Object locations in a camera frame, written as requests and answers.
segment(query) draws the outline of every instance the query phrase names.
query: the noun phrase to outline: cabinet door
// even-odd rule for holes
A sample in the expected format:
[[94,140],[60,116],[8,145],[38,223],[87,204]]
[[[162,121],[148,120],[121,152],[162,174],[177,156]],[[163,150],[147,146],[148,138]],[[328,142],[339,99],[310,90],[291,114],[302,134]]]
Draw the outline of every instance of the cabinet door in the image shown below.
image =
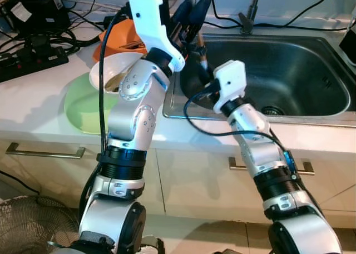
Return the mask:
[[253,180],[247,171],[229,170],[228,155],[156,151],[167,215],[269,222]]
[[[6,155],[11,141],[0,141],[0,170],[14,175],[28,186],[39,190],[41,195],[56,198],[69,207],[77,208],[84,184],[97,165],[96,155],[100,146],[66,143],[48,143],[17,141],[18,150],[76,153],[79,147],[85,147],[85,153],[79,160],[68,158],[33,157]],[[16,181],[0,175],[1,180],[19,189],[24,194],[33,194]],[[156,153],[149,150],[144,171],[146,181],[144,194],[139,198],[148,213],[164,214]]]
[[[269,222],[264,216],[262,199],[253,180],[247,171],[229,170],[229,156],[206,152],[156,151],[166,214]],[[312,159],[296,158],[296,163],[299,169],[303,168],[303,162],[312,164],[315,175],[302,175],[302,178],[322,209],[326,210],[326,217],[330,215],[333,226],[345,227],[349,223],[347,227],[355,227],[355,188],[340,193],[355,184],[352,160],[330,161],[320,160],[315,155],[306,156]],[[244,165],[240,157],[236,158],[236,165]],[[343,222],[338,222],[337,215],[342,217]]]

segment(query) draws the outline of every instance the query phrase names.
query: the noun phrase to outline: metal handle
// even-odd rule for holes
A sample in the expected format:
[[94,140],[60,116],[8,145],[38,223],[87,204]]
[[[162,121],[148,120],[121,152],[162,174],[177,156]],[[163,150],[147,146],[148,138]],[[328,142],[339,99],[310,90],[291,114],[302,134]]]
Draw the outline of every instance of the metal handle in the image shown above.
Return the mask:
[[[300,175],[315,175],[313,166],[310,162],[303,162],[303,170],[298,170]],[[236,159],[234,157],[229,157],[229,169],[234,170],[243,170],[246,171],[246,166],[236,165]]]
[[47,158],[73,158],[79,160],[83,157],[85,152],[85,147],[80,147],[75,154],[66,153],[53,153],[53,152],[37,152],[37,151],[23,151],[16,150],[18,143],[12,142],[7,148],[5,154],[7,155],[22,155],[22,156],[35,156],[35,157],[47,157]]

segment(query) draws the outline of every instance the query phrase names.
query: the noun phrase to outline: sink basin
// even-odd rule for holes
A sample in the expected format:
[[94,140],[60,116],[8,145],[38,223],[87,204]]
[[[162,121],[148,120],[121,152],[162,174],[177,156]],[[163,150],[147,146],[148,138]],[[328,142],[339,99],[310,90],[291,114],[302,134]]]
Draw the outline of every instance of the sink basin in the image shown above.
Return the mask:
[[[213,68],[230,59],[245,63],[245,99],[274,117],[270,121],[355,111],[355,75],[324,38],[208,35],[205,44]],[[184,70],[175,74],[164,105],[166,116],[181,117],[187,98],[203,89],[194,66],[197,59],[192,54]],[[196,103],[189,109],[191,117],[223,118],[212,113],[209,99]]]

